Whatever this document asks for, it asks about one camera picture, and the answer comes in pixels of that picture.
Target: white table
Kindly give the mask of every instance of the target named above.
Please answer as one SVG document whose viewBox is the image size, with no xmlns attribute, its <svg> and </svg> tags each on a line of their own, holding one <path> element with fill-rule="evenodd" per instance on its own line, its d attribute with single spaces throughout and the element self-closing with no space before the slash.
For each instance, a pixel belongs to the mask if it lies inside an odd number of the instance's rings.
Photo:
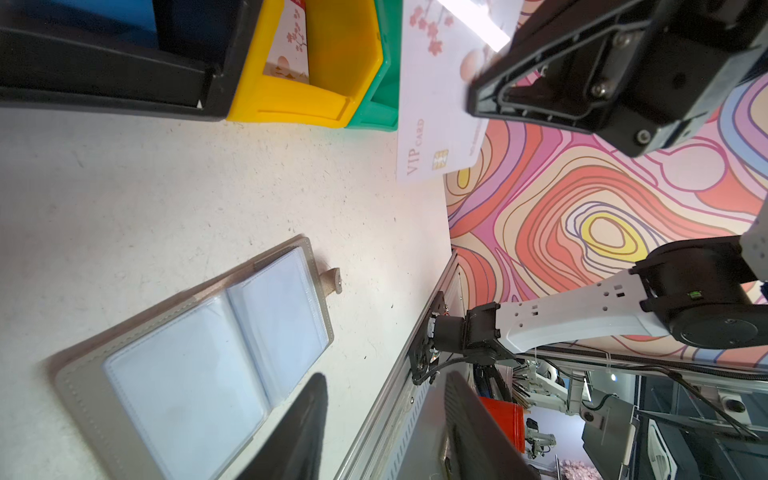
<svg viewBox="0 0 768 480">
<path fill-rule="evenodd" d="M 49 357 L 298 233 L 344 282 L 312 370 L 332 478 L 450 257 L 441 180 L 397 185 L 395 148 L 373 131 L 0 110 L 0 478 L 105 477 Z"/>
</svg>

